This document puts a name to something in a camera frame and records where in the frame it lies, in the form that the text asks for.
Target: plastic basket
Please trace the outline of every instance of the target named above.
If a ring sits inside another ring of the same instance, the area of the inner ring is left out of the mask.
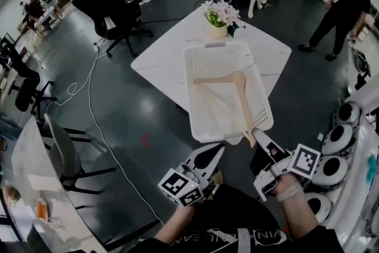
[[[184,51],[189,120],[195,139],[215,142],[241,137],[247,130],[234,83],[193,84],[194,79],[246,75],[246,99],[255,127],[268,130],[274,124],[271,108],[255,60],[242,42],[209,43]]]

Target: shoe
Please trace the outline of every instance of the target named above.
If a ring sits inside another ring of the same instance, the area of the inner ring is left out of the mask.
[[[142,1],[140,2],[140,5],[146,4],[146,3],[150,2],[150,1],[151,1],[151,0],[142,0]]]
[[[326,59],[327,61],[333,61],[333,60],[337,59],[337,57],[338,57],[338,55],[335,55],[335,54],[328,54],[328,55],[325,56],[325,59]]]
[[[298,49],[302,52],[313,52],[314,47],[311,47],[308,43],[299,45]]]

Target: floor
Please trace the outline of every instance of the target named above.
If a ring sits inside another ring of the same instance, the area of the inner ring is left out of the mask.
[[[142,53],[178,22],[148,21],[181,18],[193,10],[196,1],[152,0],[143,5],[143,28],[152,30],[155,36],[152,39],[147,35],[132,37],[134,51]],[[284,148],[295,149],[302,143],[318,149],[317,135],[328,131],[330,113],[339,100],[346,97],[347,51],[344,49],[332,63],[325,61],[324,55],[332,51],[334,33],[329,33],[312,54],[297,50],[298,44],[310,38],[323,17],[325,9],[321,2],[269,0],[269,5],[261,11],[256,10],[251,20],[247,18],[248,6],[249,0],[238,3],[242,19],[293,50],[269,97],[275,123],[267,133]],[[39,68],[41,83],[54,80],[51,94],[57,96],[59,103],[69,98],[66,90],[72,83],[77,82],[78,88],[85,83],[96,57],[92,44],[98,39],[92,20],[74,9],[38,46],[38,53],[47,64],[43,70]],[[130,181],[166,221],[174,205],[156,185],[169,168],[175,168],[200,144],[191,136],[188,115],[177,111],[171,100],[130,68],[133,58],[126,44],[120,43],[112,53],[111,59],[104,57],[97,62],[91,83],[91,107]],[[31,60],[30,66],[37,69],[38,64]],[[85,86],[61,107],[51,105],[49,114],[61,126],[85,130],[92,138],[91,144],[75,143],[85,171],[117,166],[102,143],[89,111],[88,90]],[[13,92],[2,106],[19,122],[22,115],[15,108],[15,95]],[[29,117],[25,114],[23,124]],[[257,197],[248,165],[251,159],[252,150],[243,140],[237,146],[227,147],[219,167],[226,184]],[[80,180],[77,186],[104,191],[98,196],[70,193],[74,205],[88,206],[78,212],[102,241],[117,239],[155,219],[120,169]],[[276,201],[269,199],[266,205],[285,227]]]

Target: black chair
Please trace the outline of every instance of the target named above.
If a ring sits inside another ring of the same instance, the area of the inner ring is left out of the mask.
[[[12,83],[12,87],[8,92],[11,95],[12,90],[18,91],[16,96],[15,105],[21,112],[26,112],[30,104],[32,104],[31,114],[35,115],[35,109],[37,108],[38,119],[43,121],[41,117],[41,102],[44,100],[56,101],[55,97],[45,97],[44,92],[49,85],[54,85],[54,82],[48,81],[41,91],[37,90],[37,86],[40,83],[40,75],[38,72],[28,68],[23,62],[21,56],[17,53],[12,44],[7,41],[1,41],[2,53],[9,56],[12,60],[11,67],[14,68],[19,76],[25,78],[23,84],[18,87],[15,85],[15,81]]]
[[[140,15],[139,4],[136,1],[129,3],[126,0],[73,0],[75,7],[92,18],[95,24],[96,33],[106,39],[114,40],[107,49],[107,55],[111,57],[110,51],[125,39],[131,56],[137,55],[133,52],[129,41],[129,36],[139,34],[149,34],[153,37],[150,30],[132,30],[133,27],[139,27],[142,23],[137,21]],[[109,28],[106,19],[115,24],[115,27]]]

